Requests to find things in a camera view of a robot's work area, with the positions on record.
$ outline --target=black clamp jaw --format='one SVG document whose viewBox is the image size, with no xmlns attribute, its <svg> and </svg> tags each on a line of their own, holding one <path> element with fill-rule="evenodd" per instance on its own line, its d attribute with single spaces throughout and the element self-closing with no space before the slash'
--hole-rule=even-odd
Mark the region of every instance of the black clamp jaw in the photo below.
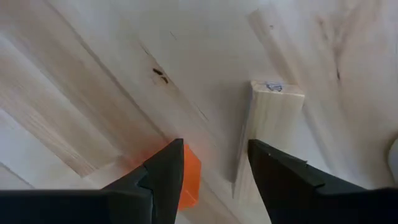
<svg viewBox="0 0 398 224">
<path fill-rule="evenodd" d="M 174 224 L 183 158 L 176 139 L 102 190 L 0 191 L 0 223 Z"/>
<path fill-rule="evenodd" d="M 366 190 L 256 139 L 248 157 L 273 224 L 398 223 L 396 189 Z"/>
</svg>

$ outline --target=orange plastic piece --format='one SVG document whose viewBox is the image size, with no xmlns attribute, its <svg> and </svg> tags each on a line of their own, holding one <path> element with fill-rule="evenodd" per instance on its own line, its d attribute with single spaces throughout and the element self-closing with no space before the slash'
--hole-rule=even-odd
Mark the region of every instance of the orange plastic piece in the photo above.
<svg viewBox="0 0 398 224">
<path fill-rule="evenodd" d="M 178 209 L 193 207 L 199 198 L 200 188 L 200 169 L 201 162 L 190 150 L 188 145 L 184 145 L 184 177 Z"/>
</svg>

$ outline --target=wooden block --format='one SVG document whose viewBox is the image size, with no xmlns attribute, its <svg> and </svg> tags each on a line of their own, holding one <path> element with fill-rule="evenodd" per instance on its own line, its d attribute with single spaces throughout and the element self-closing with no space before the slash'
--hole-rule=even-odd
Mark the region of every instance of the wooden block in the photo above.
<svg viewBox="0 0 398 224">
<path fill-rule="evenodd" d="M 296 85 L 253 81 L 251 87 L 252 99 L 241 141 L 234 198 L 244 203 L 262 203 L 248 159 L 248 139 L 258 139 L 282 151 L 287 150 L 304 94 Z"/>
</svg>

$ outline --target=black plastic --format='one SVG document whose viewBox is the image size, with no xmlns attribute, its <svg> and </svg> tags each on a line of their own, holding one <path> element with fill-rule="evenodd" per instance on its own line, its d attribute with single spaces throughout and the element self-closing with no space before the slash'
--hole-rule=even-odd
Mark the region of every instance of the black plastic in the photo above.
<svg viewBox="0 0 398 224">
<path fill-rule="evenodd" d="M 0 223 L 174 224 L 183 181 L 183 140 L 103 190 L 0 191 Z"/>
<path fill-rule="evenodd" d="M 248 156 L 271 222 L 398 223 L 398 190 L 366 190 L 259 140 Z"/>
</svg>

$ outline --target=pine wood block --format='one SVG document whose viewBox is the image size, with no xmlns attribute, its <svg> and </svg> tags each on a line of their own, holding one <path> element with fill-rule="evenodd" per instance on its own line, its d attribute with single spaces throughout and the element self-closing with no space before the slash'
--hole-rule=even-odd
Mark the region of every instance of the pine wood block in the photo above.
<svg viewBox="0 0 398 224">
<path fill-rule="evenodd" d="M 262 203 L 248 159 L 248 139 L 287 150 L 304 102 L 304 94 L 296 85 L 253 81 L 251 87 L 251 105 L 234 186 L 234 198 L 240 203 Z"/>
</svg>

